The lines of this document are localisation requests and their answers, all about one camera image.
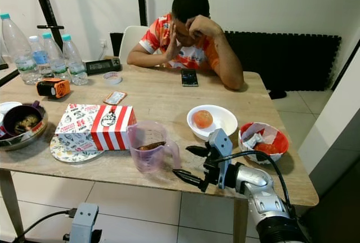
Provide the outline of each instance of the wooden table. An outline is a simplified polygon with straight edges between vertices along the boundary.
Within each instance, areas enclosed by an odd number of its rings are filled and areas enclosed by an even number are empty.
[[[16,193],[10,171],[42,174],[46,176],[109,182],[172,191],[201,192],[196,187],[178,179],[171,171],[172,159],[165,159],[161,172],[153,175],[140,173],[128,151],[108,151],[101,157],[85,164],[69,165],[55,160],[49,150],[50,140],[61,115],[69,103],[102,104],[102,100],[115,90],[127,92],[122,105],[132,105],[138,122],[154,120],[163,124],[180,148],[182,167],[203,178],[204,159],[187,152],[188,145],[203,145],[191,132],[186,122],[188,111],[202,104],[219,105],[236,115],[238,125],[247,122],[265,122],[287,131],[274,108],[272,101],[257,73],[245,73],[245,86],[240,92],[224,88],[214,74],[198,74],[199,87],[182,87],[178,70],[145,69],[124,66],[123,81],[107,85],[102,75],[90,76],[88,85],[71,85],[71,94],[61,100],[49,100],[37,95],[34,86],[25,85],[20,77],[0,88],[1,102],[32,102],[40,100],[49,114],[49,124],[44,135],[32,145],[17,151],[0,152],[0,187],[17,234],[23,230]],[[233,151],[238,152],[237,132],[232,135]],[[282,189],[275,171],[270,166],[260,166],[244,158],[236,159],[250,167],[261,168],[271,174],[275,190],[282,197]],[[316,191],[303,167],[297,152],[290,145],[288,153],[278,161],[290,199],[295,205],[315,206],[318,203]],[[234,211],[234,242],[245,242],[248,203],[244,196],[238,196],[233,189],[219,190],[209,186],[208,195],[236,197]]]
[[[13,62],[7,62],[7,69],[0,70],[0,87],[18,76],[19,72]]]

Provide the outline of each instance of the digital clock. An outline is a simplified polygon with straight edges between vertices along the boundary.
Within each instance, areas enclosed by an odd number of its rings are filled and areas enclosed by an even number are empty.
[[[120,60],[118,58],[86,62],[86,72],[88,75],[121,70],[122,65],[120,64]]]

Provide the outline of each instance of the white tile floor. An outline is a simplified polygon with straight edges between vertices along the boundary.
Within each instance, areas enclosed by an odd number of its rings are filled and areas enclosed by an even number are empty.
[[[296,148],[302,144],[331,92],[288,92],[275,107]],[[115,242],[232,242],[233,201],[219,197],[155,190],[73,179],[13,173],[24,227],[38,218],[81,202],[96,203],[96,228]],[[28,234],[30,240],[57,243],[70,232],[71,219],[56,216]],[[0,240],[12,241],[7,210],[0,198]],[[246,243],[259,243],[251,219]]]

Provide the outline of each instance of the bottle cap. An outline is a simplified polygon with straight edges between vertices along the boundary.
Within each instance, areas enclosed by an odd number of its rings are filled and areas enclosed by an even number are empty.
[[[51,33],[50,32],[43,33],[43,39],[50,39],[50,38],[51,38]]]
[[[1,20],[3,20],[3,19],[10,19],[10,14],[7,13],[7,12],[2,13],[2,14],[0,14],[0,18],[1,18]]]
[[[29,41],[30,42],[38,42],[39,41],[39,36],[30,36]]]
[[[61,36],[63,41],[70,41],[71,40],[71,36],[69,34],[64,34]]]

